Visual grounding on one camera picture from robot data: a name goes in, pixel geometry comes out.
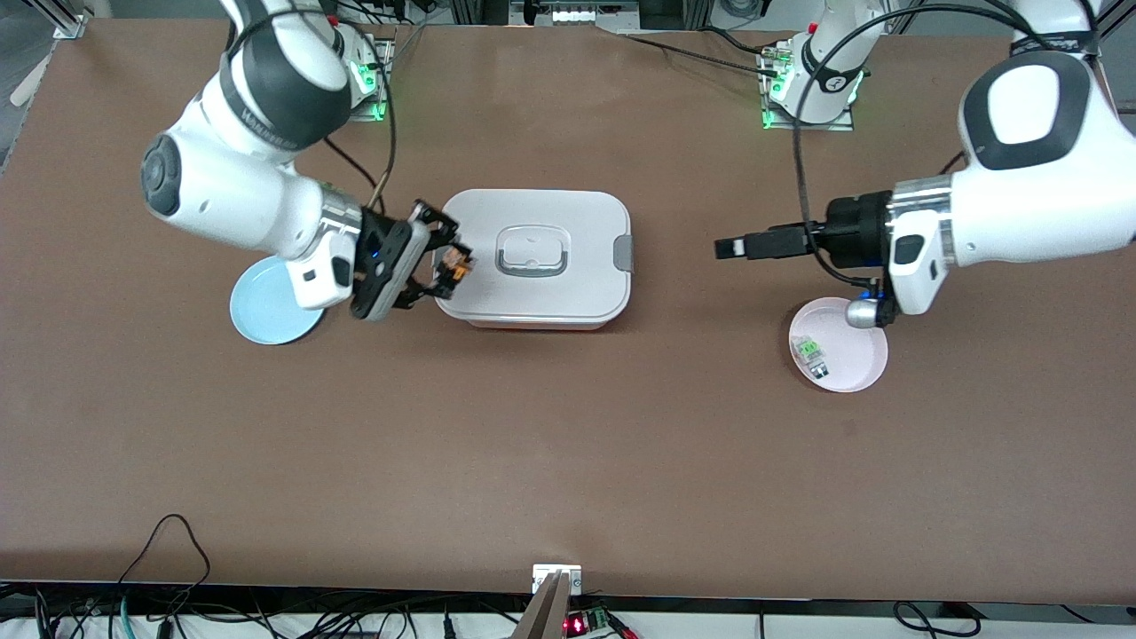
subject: silver cylinder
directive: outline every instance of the silver cylinder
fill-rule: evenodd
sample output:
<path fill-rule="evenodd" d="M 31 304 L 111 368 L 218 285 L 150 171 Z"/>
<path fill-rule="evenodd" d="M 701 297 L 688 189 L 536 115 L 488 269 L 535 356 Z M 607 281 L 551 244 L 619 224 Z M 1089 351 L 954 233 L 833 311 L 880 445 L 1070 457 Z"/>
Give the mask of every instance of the silver cylinder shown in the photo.
<path fill-rule="evenodd" d="M 951 176 L 936 175 L 908 180 L 895 185 L 892 201 L 887 205 L 887 232 L 892 222 L 916 210 L 929 210 L 938 216 L 938 231 L 943 236 L 943 257 L 949 266 L 954 266 L 954 231 L 951 225 Z"/>

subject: metal mounting plate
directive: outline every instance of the metal mounting plate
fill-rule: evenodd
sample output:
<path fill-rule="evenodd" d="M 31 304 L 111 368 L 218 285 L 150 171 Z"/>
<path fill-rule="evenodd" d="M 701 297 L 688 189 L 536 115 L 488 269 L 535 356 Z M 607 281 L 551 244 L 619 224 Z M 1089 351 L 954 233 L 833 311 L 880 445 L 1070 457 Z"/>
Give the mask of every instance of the metal mounting plate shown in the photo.
<path fill-rule="evenodd" d="M 584 594 L 584 576 L 580 567 L 570 564 L 533 564 L 533 595 L 551 572 L 567 572 L 571 576 L 573 597 Z"/>

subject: light blue plate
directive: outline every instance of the light blue plate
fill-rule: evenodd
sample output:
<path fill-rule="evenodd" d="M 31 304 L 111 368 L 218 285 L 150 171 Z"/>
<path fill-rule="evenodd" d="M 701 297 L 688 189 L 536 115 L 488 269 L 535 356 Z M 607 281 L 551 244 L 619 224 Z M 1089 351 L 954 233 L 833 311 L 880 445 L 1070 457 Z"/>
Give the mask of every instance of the light blue plate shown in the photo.
<path fill-rule="evenodd" d="M 300 308 L 292 292 L 287 267 L 278 257 L 266 257 L 241 275 L 228 299 L 233 326 L 250 341 L 281 345 L 314 329 L 324 309 Z"/>

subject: white plastic container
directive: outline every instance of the white plastic container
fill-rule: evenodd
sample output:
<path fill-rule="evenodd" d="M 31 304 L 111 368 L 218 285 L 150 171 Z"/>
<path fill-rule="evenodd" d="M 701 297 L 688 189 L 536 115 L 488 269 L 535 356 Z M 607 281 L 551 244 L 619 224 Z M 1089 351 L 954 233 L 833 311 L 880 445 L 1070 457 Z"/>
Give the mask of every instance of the white plastic container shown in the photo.
<path fill-rule="evenodd" d="M 590 331 L 627 307 L 632 226 L 608 193 L 475 189 L 446 202 L 477 265 L 448 315 L 475 326 Z"/>

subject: white bracket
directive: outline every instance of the white bracket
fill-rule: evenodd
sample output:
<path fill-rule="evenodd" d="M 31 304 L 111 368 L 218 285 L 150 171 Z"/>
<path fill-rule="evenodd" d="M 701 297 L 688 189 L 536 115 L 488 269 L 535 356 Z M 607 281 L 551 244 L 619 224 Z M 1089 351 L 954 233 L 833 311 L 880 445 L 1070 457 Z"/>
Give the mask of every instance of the white bracket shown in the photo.
<path fill-rule="evenodd" d="M 570 564 L 533 564 L 533 595 L 549 573 L 566 572 L 571 578 L 573 597 L 584 594 L 584 573 L 579 566 Z"/>
<path fill-rule="evenodd" d="M 56 27 L 56 32 L 51 35 L 56 40 L 77 40 L 83 38 L 83 32 L 86 31 L 87 17 L 84 14 L 75 16 L 75 26 L 72 27 L 74 33 L 67 33 L 66 31 Z"/>

